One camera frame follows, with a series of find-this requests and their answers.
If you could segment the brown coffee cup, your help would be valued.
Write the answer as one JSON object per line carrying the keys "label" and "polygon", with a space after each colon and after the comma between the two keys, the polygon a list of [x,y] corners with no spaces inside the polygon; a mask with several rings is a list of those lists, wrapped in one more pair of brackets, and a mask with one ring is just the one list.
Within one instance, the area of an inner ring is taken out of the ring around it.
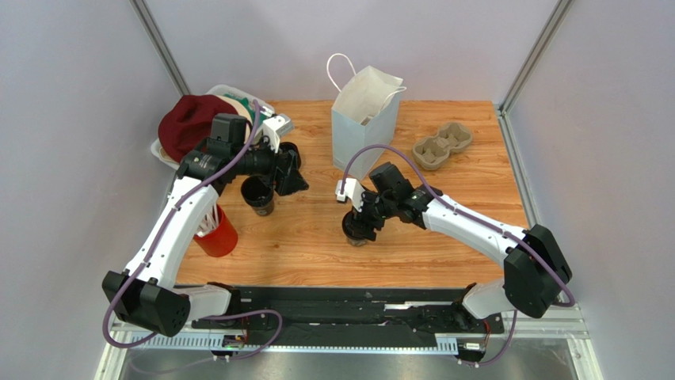
{"label": "brown coffee cup", "polygon": [[360,247],[360,246],[366,245],[368,243],[368,240],[367,239],[356,239],[356,238],[348,237],[347,242],[351,246]]}

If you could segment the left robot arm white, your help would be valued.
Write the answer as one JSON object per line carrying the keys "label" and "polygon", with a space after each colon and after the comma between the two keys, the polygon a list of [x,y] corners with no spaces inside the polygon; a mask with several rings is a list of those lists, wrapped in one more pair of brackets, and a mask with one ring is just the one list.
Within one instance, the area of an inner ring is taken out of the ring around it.
{"label": "left robot arm white", "polygon": [[177,167],[166,205],[141,249],[122,272],[105,275],[102,289],[110,302],[105,333],[112,315],[153,334],[175,336],[190,321],[227,312],[230,287],[209,283],[176,289],[177,271],[209,212],[219,224],[214,231],[223,232],[227,223],[217,200],[236,177],[245,178],[242,198],[260,216],[272,213],[275,196],[308,189],[297,146],[280,140],[292,129],[284,114],[255,123],[226,113],[213,118],[211,134]]}

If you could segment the black cup lid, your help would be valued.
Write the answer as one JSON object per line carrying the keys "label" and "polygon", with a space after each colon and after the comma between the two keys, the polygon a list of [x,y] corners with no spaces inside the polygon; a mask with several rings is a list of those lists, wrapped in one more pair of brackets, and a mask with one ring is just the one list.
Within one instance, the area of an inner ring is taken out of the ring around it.
{"label": "black cup lid", "polygon": [[347,212],[341,221],[341,228],[354,244],[376,240],[376,226],[360,212]]}

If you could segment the stack of black cups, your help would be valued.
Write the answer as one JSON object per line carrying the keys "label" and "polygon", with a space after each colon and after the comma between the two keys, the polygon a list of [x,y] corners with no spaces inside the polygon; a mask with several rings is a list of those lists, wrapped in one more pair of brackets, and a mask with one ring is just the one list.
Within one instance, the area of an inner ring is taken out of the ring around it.
{"label": "stack of black cups", "polygon": [[249,177],[242,182],[240,192],[245,203],[259,216],[269,216],[274,211],[274,191],[260,177]]}

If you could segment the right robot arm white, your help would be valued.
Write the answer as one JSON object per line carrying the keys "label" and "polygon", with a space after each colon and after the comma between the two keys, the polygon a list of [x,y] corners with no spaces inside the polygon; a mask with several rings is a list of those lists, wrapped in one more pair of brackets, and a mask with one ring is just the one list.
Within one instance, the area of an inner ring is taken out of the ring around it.
{"label": "right robot arm white", "polygon": [[335,188],[338,202],[352,204],[342,221],[348,239],[374,241],[385,221],[397,218],[454,238],[502,268],[502,278],[471,284],[453,302],[462,318],[478,320],[512,310],[541,318],[570,282],[572,271],[547,227],[504,224],[460,205],[438,189],[425,184],[414,188],[390,162],[374,169],[370,179],[374,190],[355,178],[340,180]]}

